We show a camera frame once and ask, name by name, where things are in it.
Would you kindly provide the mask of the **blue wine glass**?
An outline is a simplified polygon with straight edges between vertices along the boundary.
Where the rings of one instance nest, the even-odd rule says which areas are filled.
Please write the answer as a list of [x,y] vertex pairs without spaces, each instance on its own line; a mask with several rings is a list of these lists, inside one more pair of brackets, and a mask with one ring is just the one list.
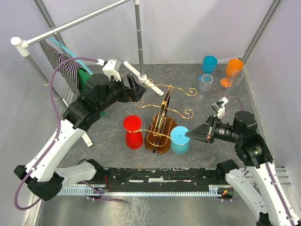
[[176,126],[170,133],[171,149],[176,154],[185,154],[190,147],[190,138],[185,136],[189,130],[184,126]]
[[202,70],[204,73],[204,81],[211,82],[213,78],[211,77],[211,73],[215,70],[218,60],[214,56],[206,56],[203,59]]

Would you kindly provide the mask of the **red plastic wine glass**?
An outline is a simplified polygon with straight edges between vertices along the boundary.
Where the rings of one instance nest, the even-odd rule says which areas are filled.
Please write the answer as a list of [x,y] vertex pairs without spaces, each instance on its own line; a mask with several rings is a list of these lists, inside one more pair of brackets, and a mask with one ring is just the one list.
[[137,115],[129,115],[123,120],[123,127],[126,130],[125,142],[130,149],[138,149],[143,144],[143,135],[140,129],[142,120]]

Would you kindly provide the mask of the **clear wine glass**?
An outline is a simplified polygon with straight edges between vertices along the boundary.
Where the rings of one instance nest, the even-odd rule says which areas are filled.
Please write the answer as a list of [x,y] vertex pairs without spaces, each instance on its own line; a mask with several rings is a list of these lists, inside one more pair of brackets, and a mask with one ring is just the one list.
[[207,92],[212,87],[213,80],[214,79],[210,74],[203,74],[199,76],[198,81],[199,81],[200,99],[202,99],[203,93]]
[[223,78],[220,81],[222,85],[222,92],[219,95],[219,99],[230,98],[230,92],[242,81],[244,75],[241,71],[234,71],[229,78]]

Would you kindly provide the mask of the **orange plastic wine glass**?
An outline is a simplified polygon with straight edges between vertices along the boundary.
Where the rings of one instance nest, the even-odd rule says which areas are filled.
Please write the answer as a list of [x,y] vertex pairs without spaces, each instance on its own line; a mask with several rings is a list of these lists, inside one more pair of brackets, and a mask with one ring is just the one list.
[[228,62],[225,70],[227,77],[221,79],[220,81],[221,85],[223,87],[228,87],[228,83],[231,76],[233,75],[235,77],[241,71],[243,66],[244,66],[243,62],[240,59],[238,58],[231,59]]

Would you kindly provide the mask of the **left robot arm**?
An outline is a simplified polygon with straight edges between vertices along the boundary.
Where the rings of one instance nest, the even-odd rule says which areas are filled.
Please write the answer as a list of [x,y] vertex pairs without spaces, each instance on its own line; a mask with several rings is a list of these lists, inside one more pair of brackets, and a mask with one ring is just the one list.
[[84,91],[63,114],[57,131],[44,148],[26,165],[18,165],[14,173],[25,181],[29,190],[44,201],[54,198],[62,188],[82,181],[102,182],[103,167],[90,159],[69,168],[58,164],[73,144],[101,118],[101,112],[116,102],[138,102],[146,92],[134,77],[127,75],[129,85],[105,74],[94,74]]

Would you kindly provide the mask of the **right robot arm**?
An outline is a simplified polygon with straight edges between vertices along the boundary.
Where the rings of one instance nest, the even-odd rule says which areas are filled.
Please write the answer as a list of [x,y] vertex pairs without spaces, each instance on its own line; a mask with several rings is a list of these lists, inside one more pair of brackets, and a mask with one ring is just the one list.
[[301,218],[294,211],[277,177],[273,157],[263,137],[257,133],[254,114],[236,112],[233,124],[225,124],[215,115],[209,116],[199,127],[186,136],[212,144],[216,139],[234,143],[234,149],[251,173],[251,185],[233,160],[217,164],[215,178],[220,184],[228,183],[251,210],[258,226],[299,226]]

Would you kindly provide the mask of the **green plastic hanger piece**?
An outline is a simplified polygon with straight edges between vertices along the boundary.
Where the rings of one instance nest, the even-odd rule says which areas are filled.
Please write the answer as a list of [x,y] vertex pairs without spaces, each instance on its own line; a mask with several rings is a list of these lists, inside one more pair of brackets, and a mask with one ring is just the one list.
[[79,79],[79,91],[80,93],[86,91],[88,94],[92,94],[92,85],[90,83],[90,74],[88,74],[84,69],[79,69],[78,71]]

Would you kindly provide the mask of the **striped cloth on hanger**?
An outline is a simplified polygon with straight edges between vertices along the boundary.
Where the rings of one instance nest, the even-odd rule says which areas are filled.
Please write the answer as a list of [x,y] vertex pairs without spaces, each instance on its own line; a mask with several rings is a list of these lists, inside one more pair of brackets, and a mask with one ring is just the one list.
[[[45,40],[39,42],[44,54],[46,55],[48,61],[50,62],[53,69],[62,63],[64,60],[69,59],[65,54],[60,53],[57,49],[48,44]],[[80,94],[79,90],[79,70],[82,67],[76,61],[70,61],[65,63],[59,68],[59,73],[66,80],[71,91],[78,96]]]

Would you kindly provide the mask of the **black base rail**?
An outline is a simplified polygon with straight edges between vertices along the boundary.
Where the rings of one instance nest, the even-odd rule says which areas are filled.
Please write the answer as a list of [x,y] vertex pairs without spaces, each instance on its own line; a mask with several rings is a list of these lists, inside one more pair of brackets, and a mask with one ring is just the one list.
[[229,185],[217,168],[105,168],[88,183],[128,193],[207,192],[210,186]]

